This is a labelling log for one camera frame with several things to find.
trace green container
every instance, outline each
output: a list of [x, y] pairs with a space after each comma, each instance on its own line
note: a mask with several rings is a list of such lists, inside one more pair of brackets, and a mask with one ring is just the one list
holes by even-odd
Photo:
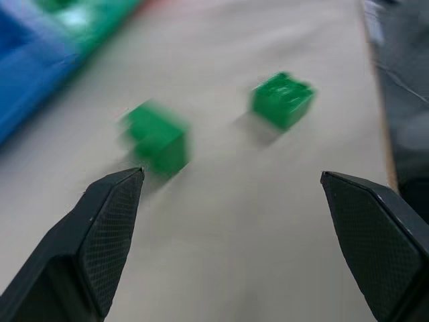
[[154, 101], [127, 116], [128, 135], [138, 158], [148, 160], [156, 172], [172, 176], [188, 163], [188, 126]]
[[314, 89], [281, 72], [253, 91], [251, 109], [279, 129], [287, 130], [307, 112]]
[[78, 44], [91, 53], [141, 0], [34, 0]]

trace blue object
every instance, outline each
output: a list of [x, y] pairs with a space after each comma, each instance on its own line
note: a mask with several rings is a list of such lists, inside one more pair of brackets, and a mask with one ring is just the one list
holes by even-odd
[[0, 31], [1, 143], [78, 66], [78, 56], [20, 1], [0, 2]]

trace green lego brick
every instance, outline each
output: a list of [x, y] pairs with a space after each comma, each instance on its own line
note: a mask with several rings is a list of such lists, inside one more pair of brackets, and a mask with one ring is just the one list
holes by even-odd
[[287, 130], [307, 112], [315, 90], [281, 72], [253, 91], [251, 109], [274, 126]]
[[154, 101], [148, 101], [127, 116], [128, 135], [135, 142], [138, 158], [148, 160], [156, 172], [168, 176], [188, 163], [188, 125]]
[[33, 0], [91, 53], [142, 0]]

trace textured gripper pad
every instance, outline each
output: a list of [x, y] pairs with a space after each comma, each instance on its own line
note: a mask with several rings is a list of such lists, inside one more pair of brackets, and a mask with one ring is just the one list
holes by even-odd
[[110, 193], [79, 251], [79, 264], [102, 317], [112, 305], [134, 231], [141, 181], [134, 175]]
[[419, 251], [369, 191], [324, 174], [341, 250], [378, 321], [390, 321], [419, 274]]

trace toy brick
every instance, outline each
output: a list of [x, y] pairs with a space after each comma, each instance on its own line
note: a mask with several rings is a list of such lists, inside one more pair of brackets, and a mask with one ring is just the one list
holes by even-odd
[[188, 163], [187, 125], [154, 101], [148, 101], [127, 116], [128, 135], [135, 142], [138, 158], [148, 160], [156, 172], [168, 176]]
[[289, 129], [307, 112], [314, 89], [281, 72], [253, 91], [251, 110], [282, 130]]

